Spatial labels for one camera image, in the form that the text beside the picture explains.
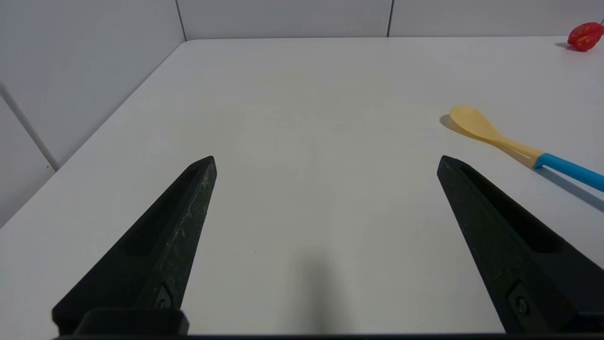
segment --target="red tomato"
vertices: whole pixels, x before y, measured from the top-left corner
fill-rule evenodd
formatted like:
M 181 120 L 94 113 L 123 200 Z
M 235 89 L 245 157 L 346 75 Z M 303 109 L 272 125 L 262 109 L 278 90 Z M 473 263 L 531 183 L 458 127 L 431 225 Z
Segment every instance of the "red tomato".
M 572 45 L 572 46 L 576 46 L 579 38 L 586 36 L 586 35 L 594 35 L 594 34 L 597 34 L 600 36 L 602 34 L 604 34 L 604 26 L 598 24 L 597 22 L 588 22 L 586 24 L 579 25 L 579 26 L 575 27 L 575 29 L 568 35 L 568 44 Z
M 601 33 L 585 34 L 577 39 L 574 47 L 581 52 L 585 52 L 590 50 L 593 46 L 596 46 L 596 43 L 600 41 L 601 37 Z

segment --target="spoon handle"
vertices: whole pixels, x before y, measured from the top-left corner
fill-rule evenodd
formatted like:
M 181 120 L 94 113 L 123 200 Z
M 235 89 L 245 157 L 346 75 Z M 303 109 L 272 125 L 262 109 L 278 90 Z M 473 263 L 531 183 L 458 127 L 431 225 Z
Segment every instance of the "spoon handle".
M 540 155 L 539 158 L 537 158 L 535 165 L 533 165 L 533 168 L 540 168 L 544 165 L 578 181 L 581 181 L 592 188 L 596 188 L 599 191 L 604 191 L 604 176 L 593 172 L 592 170 L 585 169 L 582 166 L 576 165 L 568 160 L 564 160 L 552 154 Z

